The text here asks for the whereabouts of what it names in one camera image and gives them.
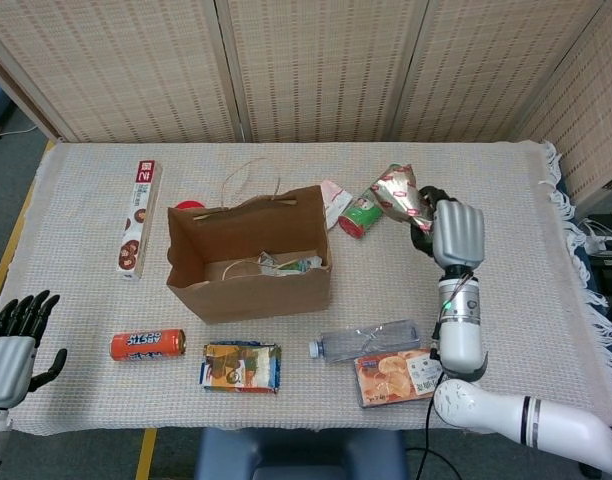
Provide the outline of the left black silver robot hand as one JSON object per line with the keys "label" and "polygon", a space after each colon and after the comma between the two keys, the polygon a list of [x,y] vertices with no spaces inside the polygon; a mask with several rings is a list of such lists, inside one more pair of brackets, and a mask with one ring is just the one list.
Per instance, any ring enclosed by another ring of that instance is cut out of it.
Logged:
{"label": "left black silver robot hand", "polygon": [[58,350],[50,368],[34,372],[37,351],[48,320],[60,296],[44,290],[21,300],[13,299],[0,311],[0,410],[19,405],[29,393],[54,381],[68,356]]}

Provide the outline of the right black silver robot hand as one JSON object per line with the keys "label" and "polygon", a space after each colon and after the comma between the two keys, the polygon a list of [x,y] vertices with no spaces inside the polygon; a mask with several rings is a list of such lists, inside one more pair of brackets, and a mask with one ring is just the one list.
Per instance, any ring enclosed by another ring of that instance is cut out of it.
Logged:
{"label": "right black silver robot hand", "polygon": [[444,190],[425,186],[420,194],[433,214],[432,230],[410,228],[414,247],[442,269],[460,265],[477,269],[484,261],[485,227],[480,209],[459,202]]}

